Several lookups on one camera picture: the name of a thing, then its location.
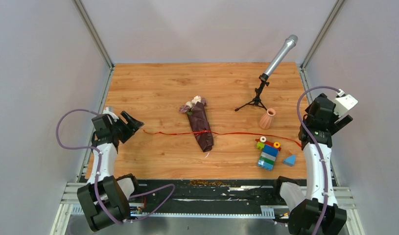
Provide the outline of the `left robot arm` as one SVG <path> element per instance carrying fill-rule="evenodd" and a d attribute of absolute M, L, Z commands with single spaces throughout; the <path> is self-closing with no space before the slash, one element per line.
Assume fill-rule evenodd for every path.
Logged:
<path fill-rule="evenodd" d="M 92 118 L 94 166 L 87 183 L 77 190 L 77 198 L 90 229 L 97 232 L 130 218 L 129 202 L 141 198 L 141 188 L 133 174 L 114 177 L 118 146 L 129 140 L 144 123 L 110 108 Z"/>

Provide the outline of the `red ribbon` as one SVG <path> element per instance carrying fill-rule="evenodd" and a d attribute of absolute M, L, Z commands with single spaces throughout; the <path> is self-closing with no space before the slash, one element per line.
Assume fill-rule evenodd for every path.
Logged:
<path fill-rule="evenodd" d="M 166 133 L 166 132 L 162 132 L 162 131 L 149 132 L 149 131 L 146 131 L 143 128 L 142 128 L 142 130 L 143 130 L 144 133 L 149 134 L 149 135 L 168 135 L 168 136 L 195 135 L 195 136 L 198 136 L 198 135 L 204 134 L 204 133 L 211 133 L 211 134 L 215 134 L 215 135 L 253 135 L 253 136 L 275 137 L 275 138 L 278 138 L 278 139 L 294 142 L 297 146 L 302 147 L 302 144 L 300 142 L 294 140 L 294 139 L 281 137 L 281 136 L 276 136 L 276 135 L 262 134 L 262 133 L 252 133 L 252 132 L 218 133 L 218 132 L 211 131 L 211 130 L 203 130 L 203 131 L 195 131 L 195 132 L 181 132 L 181 133 Z"/>

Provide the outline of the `maroon flower bouquet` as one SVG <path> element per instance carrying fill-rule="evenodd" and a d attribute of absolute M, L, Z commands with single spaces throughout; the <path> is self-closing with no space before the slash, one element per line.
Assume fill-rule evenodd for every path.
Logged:
<path fill-rule="evenodd" d="M 206 99 L 197 95 L 179 108 L 180 113 L 187 115 L 191 130 L 203 152 L 211 151 L 214 145 L 210 123 L 206 115 L 206 105 Z"/>

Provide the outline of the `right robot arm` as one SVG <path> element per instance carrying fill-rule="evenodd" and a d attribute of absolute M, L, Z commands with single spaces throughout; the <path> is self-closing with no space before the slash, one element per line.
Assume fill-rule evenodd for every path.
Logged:
<path fill-rule="evenodd" d="M 357 103 L 350 94 L 334 100 L 320 94 L 301 117 L 298 138 L 307 169 L 306 191 L 295 180 L 282 176 L 271 191 L 272 200 L 286 203 L 290 210 L 290 234 L 337 235 L 346 224 L 347 212 L 339 208 L 332 185 L 332 136 L 353 120 L 348 111 Z"/>

